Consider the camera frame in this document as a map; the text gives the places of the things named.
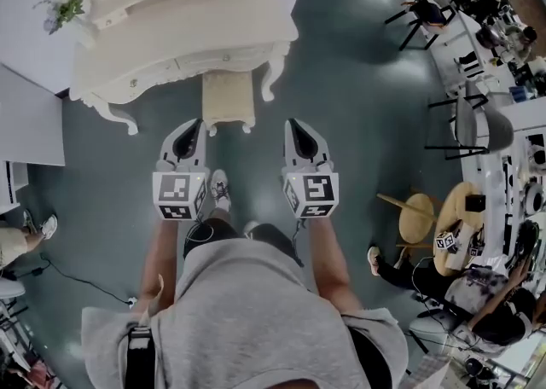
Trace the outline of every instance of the black pants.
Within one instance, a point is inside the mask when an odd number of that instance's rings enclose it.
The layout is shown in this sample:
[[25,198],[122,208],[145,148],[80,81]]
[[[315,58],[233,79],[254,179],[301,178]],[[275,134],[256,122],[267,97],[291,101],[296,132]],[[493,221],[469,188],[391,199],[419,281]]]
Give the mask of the black pants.
[[421,292],[438,301],[444,300],[447,289],[456,279],[453,276],[442,276],[433,268],[417,268],[414,274],[414,266],[408,261],[404,261],[399,270],[389,265],[381,257],[377,258],[377,264],[379,265],[377,271],[383,280],[402,289]]
[[[252,230],[250,237],[255,241],[269,243],[281,253],[292,258],[299,266],[303,266],[292,241],[275,225],[260,224]],[[186,258],[191,250],[201,245],[237,238],[242,238],[242,236],[230,224],[219,218],[209,218],[190,230],[186,238],[183,256]]]
[[470,63],[474,63],[475,61],[478,61],[478,56],[474,51],[459,59],[459,62],[463,65],[469,65]]

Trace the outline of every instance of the ornate table leg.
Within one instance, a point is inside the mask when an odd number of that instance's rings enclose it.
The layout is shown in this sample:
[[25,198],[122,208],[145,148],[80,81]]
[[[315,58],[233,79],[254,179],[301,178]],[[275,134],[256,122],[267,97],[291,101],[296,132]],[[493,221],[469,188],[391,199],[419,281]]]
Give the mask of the ornate table leg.
[[273,49],[269,60],[269,68],[265,73],[264,81],[262,82],[262,97],[264,101],[273,101],[275,95],[271,92],[271,86],[275,83],[284,70],[284,58],[290,50],[289,43],[277,44]]
[[126,112],[110,108],[108,103],[97,95],[87,95],[85,98],[82,98],[82,101],[87,107],[94,107],[96,112],[99,113],[104,119],[127,124],[129,136],[134,136],[137,134],[137,122]]

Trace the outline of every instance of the white vanity table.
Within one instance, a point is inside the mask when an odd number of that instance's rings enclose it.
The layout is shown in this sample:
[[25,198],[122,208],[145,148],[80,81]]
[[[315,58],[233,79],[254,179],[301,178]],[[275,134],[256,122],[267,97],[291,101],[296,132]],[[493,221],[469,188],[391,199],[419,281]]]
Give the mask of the white vanity table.
[[268,62],[262,96],[281,76],[298,31],[281,0],[92,0],[94,30],[75,51],[72,100],[127,124],[125,104],[145,90],[210,70],[251,71]]

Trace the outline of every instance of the shoe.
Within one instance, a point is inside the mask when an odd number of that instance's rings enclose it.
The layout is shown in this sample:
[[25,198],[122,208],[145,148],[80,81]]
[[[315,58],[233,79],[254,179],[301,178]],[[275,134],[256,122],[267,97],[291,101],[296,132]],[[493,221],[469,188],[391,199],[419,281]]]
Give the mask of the shoe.
[[377,258],[381,255],[381,251],[378,247],[373,245],[368,250],[368,263],[370,268],[372,269],[372,275],[379,276],[379,272],[377,271],[379,269],[379,265],[377,264]]
[[31,232],[31,235],[35,235],[38,232],[38,230],[36,229],[36,225],[34,225],[34,219],[32,218],[32,214],[28,209],[23,212],[23,228],[28,228]]
[[42,224],[40,231],[44,235],[44,239],[51,239],[51,236],[57,231],[57,216],[51,215],[47,221]]
[[402,248],[402,252],[400,253],[400,257],[398,257],[398,262],[394,264],[394,269],[399,270],[400,267],[404,264],[404,262],[410,260],[411,254],[408,247]]
[[211,178],[211,195],[217,208],[229,212],[231,199],[228,190],[228,176],[222,169],[217,169]]
[[252,239],[252,236],[251,236],[252,231],[258,226],[259,226],[258,221],[250,221],[247,225],[245,225],[245,228],[242,229],[242,234],[245,235],[247,239]]

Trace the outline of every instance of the person's hand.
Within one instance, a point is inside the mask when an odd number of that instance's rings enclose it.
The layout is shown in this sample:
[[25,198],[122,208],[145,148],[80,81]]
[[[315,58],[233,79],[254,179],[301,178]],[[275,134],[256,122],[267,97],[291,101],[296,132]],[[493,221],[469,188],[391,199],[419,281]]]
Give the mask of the person's hand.
[[512,273],[510,274],[510,277],[508,278],[508,285],[512,288],[518,287],[526,278],[527,274],[529,274],[529,266],[531,265],[531,257],[527,256],[523,260],[521,260]]

